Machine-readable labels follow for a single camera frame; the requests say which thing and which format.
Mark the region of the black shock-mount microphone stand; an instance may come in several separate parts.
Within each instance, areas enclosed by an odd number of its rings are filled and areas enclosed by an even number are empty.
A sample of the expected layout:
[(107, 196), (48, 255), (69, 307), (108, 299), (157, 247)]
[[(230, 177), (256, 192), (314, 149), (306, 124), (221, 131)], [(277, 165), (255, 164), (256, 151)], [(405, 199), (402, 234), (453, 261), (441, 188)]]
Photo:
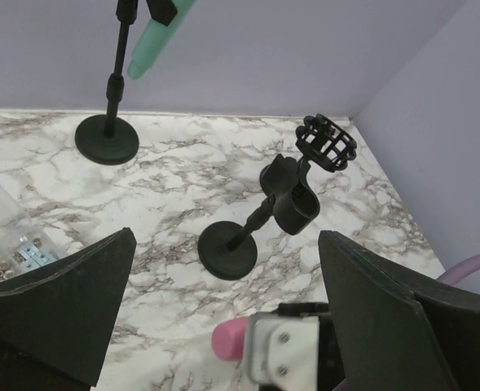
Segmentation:
[(295, 134), (296, 147), (302, 154), (298, 161), (298, 184), (303, 188), (309, 187), (306, 175), (310, 170), (310, 161), (324, 171), (336, 173), (345, 170), (348, 162), (357, 156), (354, 138), (322, 114), (305, 116)]

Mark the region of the pink microphone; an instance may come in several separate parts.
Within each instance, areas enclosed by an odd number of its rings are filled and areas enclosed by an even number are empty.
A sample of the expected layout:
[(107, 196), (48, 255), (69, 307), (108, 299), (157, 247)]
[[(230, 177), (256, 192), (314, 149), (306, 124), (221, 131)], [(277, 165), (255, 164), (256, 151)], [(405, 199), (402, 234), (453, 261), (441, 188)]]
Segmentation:
[(248, 320), (241, 317), (217, 325), (211, 337), (211, 346), (217, 358), (226, 362), (241, 361)]

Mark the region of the green microphone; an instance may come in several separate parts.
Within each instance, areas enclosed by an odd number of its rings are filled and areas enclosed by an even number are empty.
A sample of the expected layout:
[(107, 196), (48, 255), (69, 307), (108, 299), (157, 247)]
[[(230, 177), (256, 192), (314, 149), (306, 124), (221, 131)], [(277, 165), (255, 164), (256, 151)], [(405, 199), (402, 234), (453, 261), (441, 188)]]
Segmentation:
[(151, 19), (132, 52), (127, 70), (132, 80), (138, 80), (153, 66), (196, 0), (147, 0), (146, 3)]

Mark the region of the black clip microphone stand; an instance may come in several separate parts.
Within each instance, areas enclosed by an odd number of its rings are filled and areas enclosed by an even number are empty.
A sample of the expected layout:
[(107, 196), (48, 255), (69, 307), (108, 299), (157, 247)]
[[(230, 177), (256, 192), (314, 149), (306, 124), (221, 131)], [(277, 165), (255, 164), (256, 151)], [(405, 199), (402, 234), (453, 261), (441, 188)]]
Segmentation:
[(231, 221), (215, 222), (205, 228), (197, 244), (200, 262), (215, 277), (238, 280), (256, 265), (258, 248), (253, 233), (271, 218), (289, 235), (297, 235), (318, 215), (318, 197), (308, 186), (310, 164), (304, 158), (277, 155), (260, 173), (266, 198), (242, 226)]

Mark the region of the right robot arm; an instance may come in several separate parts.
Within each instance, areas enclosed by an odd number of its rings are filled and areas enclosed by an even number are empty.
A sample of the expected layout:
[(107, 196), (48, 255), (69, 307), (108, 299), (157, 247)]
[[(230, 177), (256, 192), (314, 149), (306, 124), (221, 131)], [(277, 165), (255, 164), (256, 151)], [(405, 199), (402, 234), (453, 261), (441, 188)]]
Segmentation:
[(346, 377), (328, 303), (280, 303), (273, 313), (319, 318), (317, 386), (319, 390), (334, 390)]

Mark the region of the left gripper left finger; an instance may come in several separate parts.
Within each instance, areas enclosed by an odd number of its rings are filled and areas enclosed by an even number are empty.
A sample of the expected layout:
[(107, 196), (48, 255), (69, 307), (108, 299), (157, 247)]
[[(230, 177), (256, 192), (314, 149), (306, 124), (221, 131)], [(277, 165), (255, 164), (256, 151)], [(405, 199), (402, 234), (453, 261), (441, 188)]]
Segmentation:
[(137, 246), (123, 228), (0, 283), (0, 387), (94, 387)]

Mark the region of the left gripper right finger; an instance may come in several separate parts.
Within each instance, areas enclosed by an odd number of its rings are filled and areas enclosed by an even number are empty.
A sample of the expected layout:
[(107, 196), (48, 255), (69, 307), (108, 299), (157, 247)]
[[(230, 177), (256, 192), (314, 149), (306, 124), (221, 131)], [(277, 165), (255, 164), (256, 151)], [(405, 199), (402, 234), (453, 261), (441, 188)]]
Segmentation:
[(351, 390), (480, 390), (480, 295), (322, 231), (319, 257)]

